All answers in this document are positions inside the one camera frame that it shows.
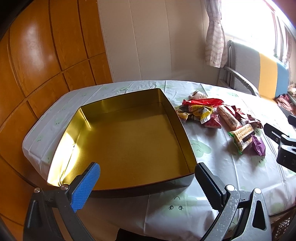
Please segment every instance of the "bright window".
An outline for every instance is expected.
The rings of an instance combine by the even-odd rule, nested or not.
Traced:
[[[274,55],[274,19],[263,0],[222,0],[222,25],[227,36]]]

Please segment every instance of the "striped backrest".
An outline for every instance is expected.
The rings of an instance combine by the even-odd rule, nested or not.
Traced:
[[[229,40],[229,67],[249,80],[259,91],[261,97],[273,99],[287,93],[289,71],[274,56],[266,56],[245,43]],[[250,91],[232,77],[230,87],[245,93]]]

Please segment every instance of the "blue stripe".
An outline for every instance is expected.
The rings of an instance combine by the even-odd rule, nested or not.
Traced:
[[[275,97],[279,95],[286,94],[289,85],[289,71],[287,67],[280,61],[277,61],[278,67],[278,78],[276,83],[276,94]]]

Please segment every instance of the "pile of snacks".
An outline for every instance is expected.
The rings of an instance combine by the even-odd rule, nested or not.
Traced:
[[[261,138],[255,136],[255,128],[262,129],[262,124],[251,114],[245,114],[236,106],[223,104],[224,101],[216,98],[208,98],[205,94],[195,91],[189,100],[183,100],[182,105],[175,108],[179,118],[200,121],[208,128],[221,128],[219,116],[230,128],[228,134],[233,137],[239,153],[252,144],[258,155],[265,155],[265,145]]]

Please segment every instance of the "white tablecloth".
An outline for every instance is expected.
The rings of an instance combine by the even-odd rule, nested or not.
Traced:
[[[76,110],[87,103],[128,92],[160,88],[173,106],[195,90],[209,97],[224,100],[243,111],[251,111],[262,124],[276,126],[290,137],[296,137],[287,118],[274,102],[235,90],[185,81],[133,81],[87,87],[71,91],[61,97],[39,119],[23,141],[23,152],[35,169],[46,179],[58,142]],[[228,128],[210,129],[196,122],[187,122],[184,128],[198,162],[204,162],[225,184],[239,190],[263,191],[269,215],[277,214],[295,205],[296,173],[276,162],[277,145],[256,130],[266,145],[266,156],[257,156],[252,149],[239,155]],[[86,227],[99,239],[103,232],[97,226],[106,222],[138,234],[166,240],[198,240],[204,235],[217,215],[212,210],[201,187],[194,179],[187,188],[149,196],[121,199],[90,198],[79,212]],[[231,228],[238,221],[238,213]]]

